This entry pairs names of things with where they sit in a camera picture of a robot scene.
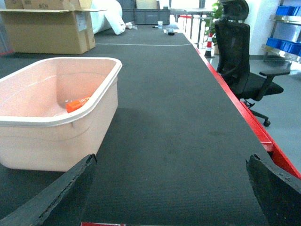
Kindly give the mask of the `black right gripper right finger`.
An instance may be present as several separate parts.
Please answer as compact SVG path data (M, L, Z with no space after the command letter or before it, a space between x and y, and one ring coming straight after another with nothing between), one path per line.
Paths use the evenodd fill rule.
M246 161L253 193L270 226L301 224L301 180L253 154Z

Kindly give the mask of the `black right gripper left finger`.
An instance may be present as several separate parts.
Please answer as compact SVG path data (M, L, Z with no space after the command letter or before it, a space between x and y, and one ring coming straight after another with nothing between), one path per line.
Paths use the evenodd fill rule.
M80 226L95 175L89 154L28 202L0 220L2 226Z

